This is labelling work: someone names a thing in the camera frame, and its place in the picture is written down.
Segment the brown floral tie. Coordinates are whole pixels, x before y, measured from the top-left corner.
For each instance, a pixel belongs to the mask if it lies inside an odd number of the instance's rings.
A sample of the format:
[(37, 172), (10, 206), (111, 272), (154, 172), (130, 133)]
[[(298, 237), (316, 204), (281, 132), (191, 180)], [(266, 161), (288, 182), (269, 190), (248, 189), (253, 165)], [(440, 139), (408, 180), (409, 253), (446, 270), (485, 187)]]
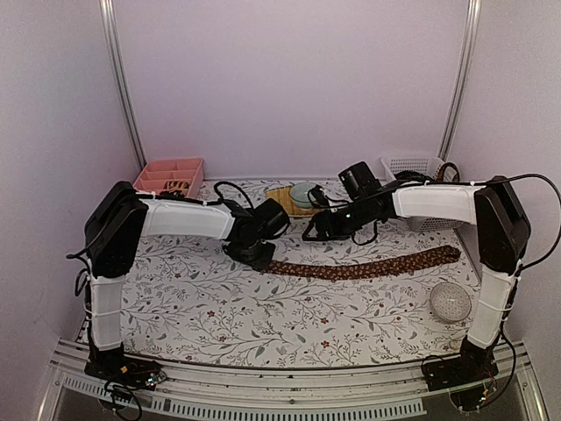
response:
[(428, 268), (456, 263), (461, 251), (453, 246), (439, 246), (419, 253), (352, 265), (305, 265), (274, 260), (263, 273), (297, 276), (331, 282), (353, 281), (414, 273)]

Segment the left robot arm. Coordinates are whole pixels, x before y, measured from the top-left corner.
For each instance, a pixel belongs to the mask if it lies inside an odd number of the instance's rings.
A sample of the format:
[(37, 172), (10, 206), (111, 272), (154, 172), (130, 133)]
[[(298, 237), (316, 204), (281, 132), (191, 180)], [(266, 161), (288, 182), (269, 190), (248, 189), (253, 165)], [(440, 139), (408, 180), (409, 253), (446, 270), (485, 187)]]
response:
[(263, 270), (273, 259), (273, 241), (289, 224), (288, 214), (273, 199), (242, 207), (223, 196), (205, 202), (141, 192), (130, 182), (117, 182), (87, 220), (83, 249), (67, 255), (84, 264), (89, 278), (91, 362), (112, 381), (123, 380), (131, 371), (120, 333), (122, 287), (142, 238), (219, 239), (232, 260)]

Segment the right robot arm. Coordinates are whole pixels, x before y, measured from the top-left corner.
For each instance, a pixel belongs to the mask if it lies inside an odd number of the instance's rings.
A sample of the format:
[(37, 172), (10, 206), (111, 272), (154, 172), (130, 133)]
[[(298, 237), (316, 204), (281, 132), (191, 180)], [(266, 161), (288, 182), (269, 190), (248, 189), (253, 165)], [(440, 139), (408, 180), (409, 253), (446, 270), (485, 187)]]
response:
[(527, 264), (529, 219), (512, 178), (496, 175), (486, 182), (393, 181), (381, 184), (361, 161), (339, 176), (350, 198), (329, 204), (309, 222), (305, 241), (342, 240), (372, 222), (390, 218), (439, 218), (477, 228), (482, 265), (481, 290), (474, 319), (453, 364), (460, 382), (472, 382), (486, 370)]

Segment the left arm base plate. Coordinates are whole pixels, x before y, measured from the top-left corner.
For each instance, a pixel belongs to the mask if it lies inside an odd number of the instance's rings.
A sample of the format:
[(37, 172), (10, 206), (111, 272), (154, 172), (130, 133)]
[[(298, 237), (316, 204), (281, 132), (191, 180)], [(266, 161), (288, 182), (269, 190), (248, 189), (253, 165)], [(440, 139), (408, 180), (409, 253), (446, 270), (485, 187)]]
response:
[(133, 358), (103, 364), (89, 361), (84, 373), (109, 383), (118, 383), (131, 390), (155, 390), (167, 380), (167, 374), (159, 363)]

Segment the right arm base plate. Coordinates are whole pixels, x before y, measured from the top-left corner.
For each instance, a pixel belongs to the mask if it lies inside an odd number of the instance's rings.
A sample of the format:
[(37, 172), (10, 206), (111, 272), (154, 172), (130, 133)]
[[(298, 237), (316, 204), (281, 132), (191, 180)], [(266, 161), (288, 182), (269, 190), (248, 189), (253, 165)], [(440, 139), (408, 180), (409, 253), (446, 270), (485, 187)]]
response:
[(491, 380), (499, 373), (494, 356), (485, 352), (461, 353), (446, 359), (430, 356), (422, 362), (421, 371), (429, 391)]

